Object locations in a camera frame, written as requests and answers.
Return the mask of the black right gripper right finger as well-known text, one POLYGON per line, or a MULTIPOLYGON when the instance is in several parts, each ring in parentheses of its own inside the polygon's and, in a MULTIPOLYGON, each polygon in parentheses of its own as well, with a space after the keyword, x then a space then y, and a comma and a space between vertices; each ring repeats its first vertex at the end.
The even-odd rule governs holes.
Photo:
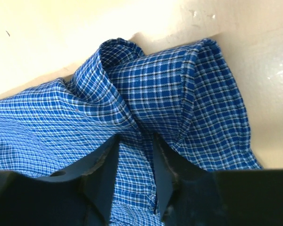
POLYGON ((153 135, 160 219, 166 226, 283 226, 283 169, 208 172, 153 135))

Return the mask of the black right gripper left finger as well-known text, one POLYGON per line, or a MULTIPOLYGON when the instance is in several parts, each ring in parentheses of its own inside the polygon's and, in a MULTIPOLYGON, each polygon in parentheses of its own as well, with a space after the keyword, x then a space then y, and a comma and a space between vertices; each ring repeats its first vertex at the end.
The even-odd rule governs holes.
POLYGON ((0 170, 0 226, 108 225, 119 140, 46 177, 0 170))

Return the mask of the blue checkered long sleeve shirt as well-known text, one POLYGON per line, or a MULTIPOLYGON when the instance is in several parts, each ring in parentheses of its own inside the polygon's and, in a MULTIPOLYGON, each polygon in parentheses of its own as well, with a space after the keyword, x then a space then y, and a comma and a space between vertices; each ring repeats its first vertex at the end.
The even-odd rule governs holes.
POLYGON ((202 169, 260 169, 241 94, 214 40, 146 56, 113 39, 69 81, 0 100, 0 170, 47 176, 120 134, 110 225, 159 226, 154 132, 202 169))

